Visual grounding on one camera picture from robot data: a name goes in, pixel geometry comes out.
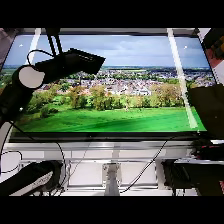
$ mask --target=displayed landscape image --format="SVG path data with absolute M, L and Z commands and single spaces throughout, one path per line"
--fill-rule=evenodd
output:
M 47 38 L 41 38 L 37 48 L 50 52 Z M 60 38 L 63 49 L 74 47 L 94 53 L 105 57 L 105 63 L 97 75 L 79 72 L 36 90 L 17 122 L 23 131 L 205 130 L 188 99 L 197 122 L 197 127 L 190 127 L 167 37 L 99 35 Z M 10 83 L 12 73 L 26 60 L 21 46 L 25 45 L 25 39 L 20 36 L 13 44 L 15 49 L 12 47 L 1 71 L 0 92 Z M 215 80 L 199 40 L 181 37 L 176 38 L 176 43 L 187 88 L 213 85 Z M 23 63 L 23 57 L 10 58 L 16 48 L 21 50 L 22 56 L 24 54 Z M 46 59 L 48 56 L 37 53 L 34 63 Z

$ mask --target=flat screen monitor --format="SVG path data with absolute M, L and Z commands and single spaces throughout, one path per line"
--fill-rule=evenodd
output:
M 63 51 L 79 49 L 106 58 L 97 75 L 79 72 L 36 90 L 17 125 L 44 141 L 136 140 L 206 132 L 190 99 L 183 100 L 168 36 L 60 35 Z M 25 64 L 34 36 L 14 40 L 0 87 Z M 51 53 L 40 35 L 37 49 Z M 186 88 L 215 78 L 199 39 L 175 37 Z M 50 59 L 36 52 L 32 63 Z M 11 141 L 29 141 L 13 130 Z

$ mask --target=blue sky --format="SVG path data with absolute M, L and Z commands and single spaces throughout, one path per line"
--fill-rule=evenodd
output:
M 16 37 L 6 59 L 6 65 L 22 65 L 30 49 L 33 36 Z M 183 67 L 209 67 L 197 38 L 176 37 Z M 127 35 L 61 35 L 63 51 L 80 49 L 106 58 L 107 66 L 173 66 L 174 60 L 168 37 Z M 51 53 L 47 36 L 41 35 L 37 49 Z M 35 53 L 33 63 L 50 59 Z

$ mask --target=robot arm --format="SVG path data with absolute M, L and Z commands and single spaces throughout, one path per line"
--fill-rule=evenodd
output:
M 51 83 L 76 72 L 84 71 L 97 74 L 105 58 L 80 50 L 70 49 L 63 53 L 58 35 L 52 29 L 48 39 L 54 58 L 36 63 L 35 66 L 23 65 L 12 76 L 0 95 L 0 128 L 7 121 L 16 121 L 32 98 L 33 92 L 43 84 Z M 51 35 L 57 41 L 59 55 L 55 54 Z M 0 183 L 0 196 L 30 195 L 36 191 L 50 191 L 59 185 L 60 161 L 31 163 L 11 178 Z

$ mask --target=green field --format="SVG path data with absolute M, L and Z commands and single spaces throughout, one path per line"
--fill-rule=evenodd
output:
M 87 110 L 60 108 L 48 118 L 20 124 L 26 132 L 177 132 L 205 130 L 194 108 L 198 127 L 191 129 L 185 108 Z

